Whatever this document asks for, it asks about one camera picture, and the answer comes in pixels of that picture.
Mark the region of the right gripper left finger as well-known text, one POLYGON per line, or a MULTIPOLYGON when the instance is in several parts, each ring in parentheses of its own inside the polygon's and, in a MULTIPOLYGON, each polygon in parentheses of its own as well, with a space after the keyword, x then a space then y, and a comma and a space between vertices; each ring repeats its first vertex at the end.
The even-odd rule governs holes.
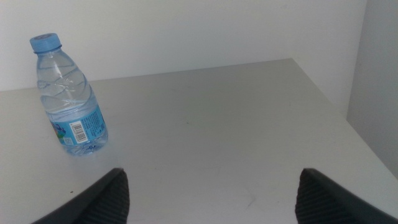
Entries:
POLYGON ((130 197, 127 174, 113 168, 82 193, 34 224, 126 224, 130 197))

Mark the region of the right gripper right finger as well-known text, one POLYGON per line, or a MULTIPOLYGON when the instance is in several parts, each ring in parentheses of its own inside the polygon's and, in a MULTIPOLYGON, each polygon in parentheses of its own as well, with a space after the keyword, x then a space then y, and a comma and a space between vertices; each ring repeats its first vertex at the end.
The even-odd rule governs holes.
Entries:
POLYGON ((299 224, 397 224, 397 218, 313 168, 300 174, 295 216, 299 224))

